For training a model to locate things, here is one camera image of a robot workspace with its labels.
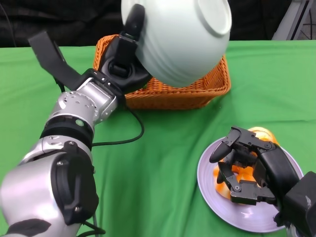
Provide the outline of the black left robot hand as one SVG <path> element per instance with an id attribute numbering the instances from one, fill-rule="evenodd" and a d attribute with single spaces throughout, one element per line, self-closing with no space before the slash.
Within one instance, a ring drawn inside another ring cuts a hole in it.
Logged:
<path id="1" fill-rule="evenodd" d="M 102 53 L 98 71 L 107 75 L 123 94 L 143 88 L 153 77 L 136 57 L 143 29 L 145 8 L 135 4 L 118 36 L 115 36 Z"/>

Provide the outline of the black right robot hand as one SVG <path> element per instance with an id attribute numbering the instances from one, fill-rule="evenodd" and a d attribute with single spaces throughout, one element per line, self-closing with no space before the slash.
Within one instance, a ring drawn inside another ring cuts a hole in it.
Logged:
<path id="1" fill-rule="evenodd" d="M 283 149 L 259 139 L 252 131 L 233 126 L 209 158 L 217 163 L 218 183 L 230 190 L 235 203 L 256 205 L 266 202 L 281 207 L 285 195 L 300 180 Z M 232 167 L 252 167 L 254 181 L 238 181 Z"/>

